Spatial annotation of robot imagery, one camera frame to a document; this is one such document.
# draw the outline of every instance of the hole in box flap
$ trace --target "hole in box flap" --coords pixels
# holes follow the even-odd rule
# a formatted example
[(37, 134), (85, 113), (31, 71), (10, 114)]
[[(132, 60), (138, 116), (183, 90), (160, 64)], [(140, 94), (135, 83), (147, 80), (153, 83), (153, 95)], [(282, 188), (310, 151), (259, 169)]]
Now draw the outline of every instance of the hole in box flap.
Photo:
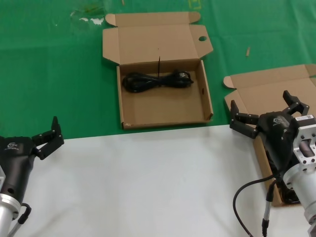
[(199, 41), (206, 41), (207, 37), (206, 36), (201, 36), (200, 38), (198, 38)]

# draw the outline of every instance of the silver metal flange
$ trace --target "silver metal flange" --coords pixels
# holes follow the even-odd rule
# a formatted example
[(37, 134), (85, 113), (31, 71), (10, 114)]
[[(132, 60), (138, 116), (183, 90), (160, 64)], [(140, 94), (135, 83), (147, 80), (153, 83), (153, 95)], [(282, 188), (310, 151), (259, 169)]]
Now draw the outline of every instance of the silver metal flange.
[(7, 206), (12, 211), (13, 219), (18, 218), (21, 209), (21, 204), (18, 200), (9, 195), (0, 194), (0, 204)]

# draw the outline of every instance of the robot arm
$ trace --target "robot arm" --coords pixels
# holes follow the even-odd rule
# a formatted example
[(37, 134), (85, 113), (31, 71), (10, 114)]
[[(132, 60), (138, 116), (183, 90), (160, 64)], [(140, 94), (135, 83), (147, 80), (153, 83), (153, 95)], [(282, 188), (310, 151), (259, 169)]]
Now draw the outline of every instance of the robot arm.
[[(316, 237), (316, 118), (307, 115), (309, 106), (288, 91), (283, 93), (283, 98), (287, 108), (259, 117), (239, 113), (232, 101), (230, 128), (250, 138), (257, 135), (262, 138), (278, 175), (288, 189), (295, 191), (305, 209), (305, 218), (311, 224), (309, 235)], [(294, 118), (295, 112), (302, 116)], [(265, 217), (269, 216), (270, 208), (266, 210)]]
[[(12, 237), (31, 211), (23, 198), (35, 157), (43, 160), (63, 144), (57, 117), (54, 117), (50, 131), (33, 138), (0, 137), (0, 237)], [(26, 212), (8, 234), (11, 221), (19, 216), (21, 206), (27, 208)]]

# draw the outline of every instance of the small wooden stick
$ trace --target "small wooden stick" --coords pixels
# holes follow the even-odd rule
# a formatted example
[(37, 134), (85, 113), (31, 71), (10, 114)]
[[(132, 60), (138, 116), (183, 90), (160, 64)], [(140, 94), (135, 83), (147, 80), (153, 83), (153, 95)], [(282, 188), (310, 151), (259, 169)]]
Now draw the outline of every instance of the small wooden stick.
[(246, 57), (249, 57), (250, 54), (250, 47), (248, 47), (247, 52), (246, 52)]

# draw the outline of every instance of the metal bracket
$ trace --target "metal bracket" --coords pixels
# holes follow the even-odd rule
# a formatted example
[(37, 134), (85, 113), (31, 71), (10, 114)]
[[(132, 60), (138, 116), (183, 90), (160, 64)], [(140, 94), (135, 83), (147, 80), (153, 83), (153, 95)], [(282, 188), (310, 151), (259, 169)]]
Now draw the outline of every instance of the metal bracket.
[[(314, 156), (305, 157), (301, 152), (300, 144), (303, 141), (309, 142), (307, 146), (314, 153)], [(314, 171), (316, 168), (316, 124), (298, 128), (298, 134), (293, 142), (293, 152), (299, 160), (303, 171)]]

